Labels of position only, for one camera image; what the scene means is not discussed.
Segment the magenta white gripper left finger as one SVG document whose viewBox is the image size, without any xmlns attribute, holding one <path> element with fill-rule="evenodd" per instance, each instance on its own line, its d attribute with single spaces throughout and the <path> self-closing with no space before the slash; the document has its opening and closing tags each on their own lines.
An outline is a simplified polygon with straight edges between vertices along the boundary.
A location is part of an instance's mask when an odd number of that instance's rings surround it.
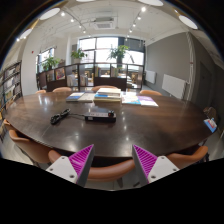
<svg viewBox="0 0 224 224">
<path fill-rule="evenodd" d="M 47 171 L 67 181 L 85 186 L 94 157 L 94 145 L 89 145 L 71 156 L 60 156 Z"/>
</svg>

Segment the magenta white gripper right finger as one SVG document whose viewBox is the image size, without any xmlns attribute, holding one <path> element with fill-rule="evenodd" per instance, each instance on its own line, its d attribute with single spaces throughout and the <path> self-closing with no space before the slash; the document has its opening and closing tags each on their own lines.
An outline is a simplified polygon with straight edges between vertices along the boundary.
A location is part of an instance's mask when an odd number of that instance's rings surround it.
<svg viewBox="0 0 224 224">
<path fill-rule="evenodd" d="M 137 145 L 132 146 L 132 157 L 141 186 L 178 171 L 178 168 L 166 156 L 157 157 Z"/>
</svg>

